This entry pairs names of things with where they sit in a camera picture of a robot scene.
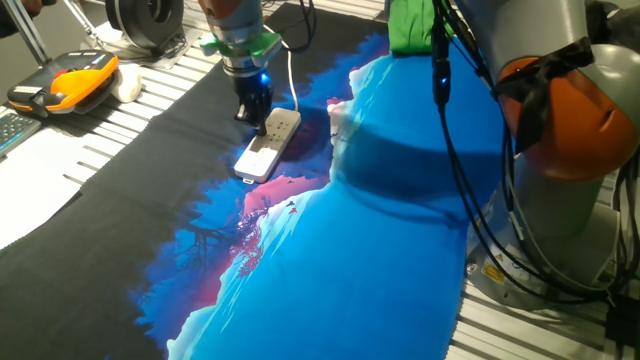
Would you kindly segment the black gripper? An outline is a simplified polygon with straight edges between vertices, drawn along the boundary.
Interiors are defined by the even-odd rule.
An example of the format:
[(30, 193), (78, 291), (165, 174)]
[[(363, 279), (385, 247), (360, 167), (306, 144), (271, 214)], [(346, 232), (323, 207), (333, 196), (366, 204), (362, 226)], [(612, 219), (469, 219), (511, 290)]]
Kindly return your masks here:
[(271, 111), (274, 89), (266, 72), (249, 77), (232, 77), (233, 89), (239, 99), (234, 119), (246, 124), (253, 121), (258, 136), (267, 134), (266, 119)]

